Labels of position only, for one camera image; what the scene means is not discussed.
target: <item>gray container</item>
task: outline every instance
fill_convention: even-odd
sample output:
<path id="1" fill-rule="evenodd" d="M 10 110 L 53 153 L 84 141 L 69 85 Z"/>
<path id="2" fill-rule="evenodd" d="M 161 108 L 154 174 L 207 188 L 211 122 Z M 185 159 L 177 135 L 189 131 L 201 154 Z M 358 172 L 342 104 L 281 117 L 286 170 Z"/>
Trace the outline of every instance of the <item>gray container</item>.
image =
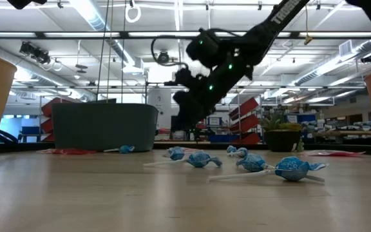
<path id="1" fill-rule="evenodd" d="M 52 105 L 56 148 L 103 151 L 153 148 L 158 110 L 147 104 L 57 103 Z"/>

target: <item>gray bin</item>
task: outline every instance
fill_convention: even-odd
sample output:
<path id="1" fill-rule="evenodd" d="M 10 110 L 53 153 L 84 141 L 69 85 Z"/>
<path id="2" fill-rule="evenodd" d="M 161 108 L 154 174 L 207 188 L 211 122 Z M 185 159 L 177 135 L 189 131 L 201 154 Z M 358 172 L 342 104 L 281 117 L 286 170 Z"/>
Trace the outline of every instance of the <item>gray bin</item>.
<path id="1" fill-rule="evenodd" d="M 153 148 L 158 110 L 147 104 L 57 103 L 52 105 L 56 148 L 134 151 Z"/>

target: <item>potted plant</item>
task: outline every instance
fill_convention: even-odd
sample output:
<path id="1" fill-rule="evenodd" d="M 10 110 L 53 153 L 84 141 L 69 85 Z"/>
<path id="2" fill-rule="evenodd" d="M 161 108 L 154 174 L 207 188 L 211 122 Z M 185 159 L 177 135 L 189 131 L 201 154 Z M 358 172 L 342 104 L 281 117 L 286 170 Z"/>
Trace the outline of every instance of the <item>potted plant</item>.
<path id="1" fill-rule="evenodd" d="M 264 141 L 271 151 L 290 152 L 296 149 L 301 137 L 301 125 L 284 123 L 284 114 L 272 113 L 262 119 L 260 125 L 265 130 Z"/>

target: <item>ceiling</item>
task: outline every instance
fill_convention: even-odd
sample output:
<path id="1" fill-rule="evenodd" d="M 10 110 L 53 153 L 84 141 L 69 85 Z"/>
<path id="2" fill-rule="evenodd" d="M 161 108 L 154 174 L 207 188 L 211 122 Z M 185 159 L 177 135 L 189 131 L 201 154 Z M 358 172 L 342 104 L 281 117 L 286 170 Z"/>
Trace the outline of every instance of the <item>ceiling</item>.
<path id="1" fill-rule="evenodd" d="M 99 7 L 99 12 L 103 18 L 107 14 L 106 0 L 93 0 Z M 223 28 L 233 31 L 246 31 L 254 25 L 262 22 L 271 12 L 271 7 L 278 4 L 280 0 L 263 0 L 262 10 L 257 10 L 258 1 L 242 0 L 159 0 L 159 1 L 135 1 L 135 4 L 141 9 L 141 16 L 137 22 L 129 23 L 125 18 L 124 5 L 129 1 L 111 1 L 113 7 L 108 10 L 107 25 L 113 31 L 197 31 L 199 28 Z M 368 20 L 364 11 L 360 8 L 347 5 L 341 0 L 321 0 L 321 9 L 317 10 L 317 1 L 310 0 L 307 14 L 303 9 L 292 22 L 286 27 L 285 31 L 302 31 L 308 29 L 312 31 L 366 31 L 371 32 L 371 22 Z M 69 4 L 62 0 L 64 8 L 57 7 L 56 0 L 48 0 L 41 6 L 29 5 L 23 10 L 15 10 L 7 1 L 0 0 L 0 32 L 88 32 L 93 31 L 92 27 L 84 20 L 81 14 Z M 135 10 L 130 10 L 129 16 L 134 18 Z M 121 62 L 115 53 L 101 40 L 81 40 L 81 49 L 79 52 L 78 40 L 43 40 L 43 39 L 0 39 L 0 49 L 16 57 L 22 57 L 19 48 L 23 41 L 29 41 L 32 44 L 49 51 L 53 59 L 62 63 L 59 71 L 51 68 L 52 65 L 43 66 L 45 70 L 60 79 L 69 81 L 77 86 L 85 86 L 89 82 L 98 81 L 100 75 L 100 84 L 106 85 L 107 80 L 111 85 L 123 85 L 121 89 L 110 89 L 109 93 L 125 93 L 126 95 L 137 94 L 141 96 L 145 92 L 144 88 L 138 86 L 144 85 L 143 75 L 131 75 L 123 73 Z M 146 69 L 156 67 L 152 62 L 150 52 L 151 39 L 125 39 L 119 41 L 128 53 L 135 57 L 140 57 L 144 61 Z M 284 85 L 284 77 L 297 76 L 309 70 L 318 63 L 324 61 L 327 57 L 339 52 L 339 45 L 344 43 L 343 39 L 315 39 L 308 45 L 303 44 L 301 39 L 278 39 L 269 50 L 264 60 L 254 69 L 253 81 L 246 77 L 238 83 L 240 86 L 256 85 Z M 354 41 L 354 43 L 363 43 L 364 41 Z M 184 54 L 184 48 L 189 41 L 181 40 L 181 52 Z M 155 51 L 165 50 L 171 57 L 178 59 L 179 45 L 174 39 L 161 39 L 155 44 Z M 75 67 L 77 64 L 77 54 L 79 53 L 78 63 L 88 66 L 87 73 L 80 75 L 76 79 Z M 199 72 L 208 74 L 208 70 L 198 62 L 191 62 L 189 58 L 182 57 L 190 64 L 194 74 Z M 24 63 L 36 64 L 29 57 L 25 57 Z M 319 86 L 330 84 L 333 79 L 342 79 L 346 76 L 356 73 L 356 70 L 366 70 L 371 68 L 370 64 L 363 64 L 361 61 L 351 60 L 348 63 L 331 70 L 325 76 L 320 77 L 321 81 L 316 83 Z M 361 78 L 350 79 L 345 84 L 361 82 Z M 22 83 L 25 85 L 38 85 L 37 82 Z M 226 102 L 231 102 L 236 92 L 242 90 L 232 90 L 228 95 Z M 246 95 L 257 96 L 268 91 L 268 89 L 246 89 L 243 91 Z M 101 93 L 106 93 L 106 89 L 101 89 Z"/>

